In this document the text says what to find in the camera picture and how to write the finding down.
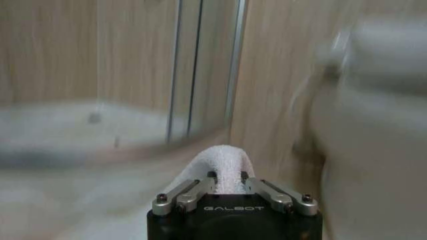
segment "white towel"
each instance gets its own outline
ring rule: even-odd
[[[256,177],[250,157],[241,148],[230,145],[213,146],[202,151],[181,172],[165,192],[171,191],[187,179],[203,179],[209,171],[217,172],[217,194],[243,194],[241,172],[246,171],[250,178]]]

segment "white toilet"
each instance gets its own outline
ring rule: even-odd
[[[361,22],[321,51],[310,127],[333,240],[427,239],[427,21]]]

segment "wooden wall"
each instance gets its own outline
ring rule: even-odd
[[[293,94],[316,72],[317,46],[364,16],[426,14],[426,0],[249,1],[231,144],[248,151],[260,177],[318,194],[322,161],[292,151],[302,101],[290,114]]]
[[[0,105],[98,93],[97,0],[0,0]]]
[[[167,110],[175,0],[0,0],[0,105],[121,101]]]

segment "wood panel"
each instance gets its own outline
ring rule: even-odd
[[[305,95],[317,46],[364,16],[426,15],[424,0],[250,0],[237,85],[231,144],[246,149],[257,175],[318,194],[322,161],[297,159]]]
[[[0,0],[0,105],[97,97],[97,0]]]
[[[178,1],[98,2],[99,97],[169,110]]]

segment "screw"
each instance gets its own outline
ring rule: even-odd
[[[302,195],[302,201],[305,203],[312,203],[314,201],[314,198],[313,198],[313,196],[310,194],[304,194]]]
[[[166,195],[165,193],[161,193],[157,197],[158,203],[165,203],[167,200],[169,200],[169,195]]]

